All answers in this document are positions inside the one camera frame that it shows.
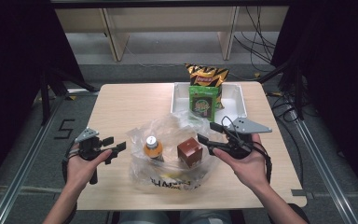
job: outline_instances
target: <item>yellow chip bag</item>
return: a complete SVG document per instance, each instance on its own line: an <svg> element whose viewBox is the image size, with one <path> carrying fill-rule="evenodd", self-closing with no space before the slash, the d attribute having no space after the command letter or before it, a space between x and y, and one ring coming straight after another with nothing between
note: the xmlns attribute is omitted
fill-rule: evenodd
<svg viewBox="0 0 358 224"><path fill-rule="evenodd" d="M185 64L190 73L190 86L216 87L216 108L223 109L222 104L222 84L227 79L228 69L210 66L202 66L191 63Z"/></svg>

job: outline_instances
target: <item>clear plastic bag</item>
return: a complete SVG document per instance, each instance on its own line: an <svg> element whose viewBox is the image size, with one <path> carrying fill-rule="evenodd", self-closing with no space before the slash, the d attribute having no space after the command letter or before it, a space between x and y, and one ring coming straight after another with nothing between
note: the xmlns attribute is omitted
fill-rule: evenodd
<svg viewBox="0 0 358 224"><path fill-rule="evenodd" d="M212 141L222 141L223 136L210 129L209 120L194 116L188 111L171 113L161 119L151 120L141 128L127 132L131 138L131 178L136 184L155 185L170 189L196 189L203 184L219 162L210 156L202 145L202 159L191 168L178 158L177 146L197 133ZM144 153L145 140L155 136L163 146L164 161L150 159Z"/></svg>

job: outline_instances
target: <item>brown block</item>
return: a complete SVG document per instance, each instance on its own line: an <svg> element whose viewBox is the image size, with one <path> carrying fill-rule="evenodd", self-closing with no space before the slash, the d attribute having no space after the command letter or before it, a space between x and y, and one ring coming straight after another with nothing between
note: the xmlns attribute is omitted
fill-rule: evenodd
<svg viewBox="0 0 358 224"><path fill-rule="evenodd" d="M202 146L194 138L189 138L178 145L178 157L184 161L189 168L196 165L202 159Z"/></svg>

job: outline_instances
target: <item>metal tray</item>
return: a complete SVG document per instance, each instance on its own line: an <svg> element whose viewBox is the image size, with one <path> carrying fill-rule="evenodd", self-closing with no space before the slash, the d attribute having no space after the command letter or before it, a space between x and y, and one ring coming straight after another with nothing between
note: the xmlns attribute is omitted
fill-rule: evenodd
<svg viewBox="0 0 358 224"><path fill-rule="evenodd" d="M175 82L172 95L171 113L189 110L190 100L188 96L187 82ZM239 84L223 83L222 85L222 104L225 108L216 109L214 114L214 122L221 123L224 116L228 116L231 120L241 117L246 118L245 102L242 97L242 89ZM229 120L224 120L224 125L229 125Z"/></svg>

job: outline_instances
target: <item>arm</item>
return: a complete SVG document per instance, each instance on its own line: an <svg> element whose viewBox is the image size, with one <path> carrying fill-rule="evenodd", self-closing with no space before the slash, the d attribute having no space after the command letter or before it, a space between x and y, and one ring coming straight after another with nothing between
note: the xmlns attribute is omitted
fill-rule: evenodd
<svg viewBox="0 0 358 224"><path fill-rule="evenodd" d="M69 160L66 184L43 223L63 223L69 217L75 207L77 198L90 181L95 169L111 153L112 150L106 150L93 161L85 161L79 156L74 156Z"/></svg>
<svg viewBox="0 0 358 224"><path fill-rule="evenodd" d="M253 134L252 139L261 144L258 134ZM242 184L254 192L274 222L306 223L269 185L266 178L265 160L260 153L253 150L242 160L233 159L225 151L217 148L213 150L213 153L233 169Z"/></svg>

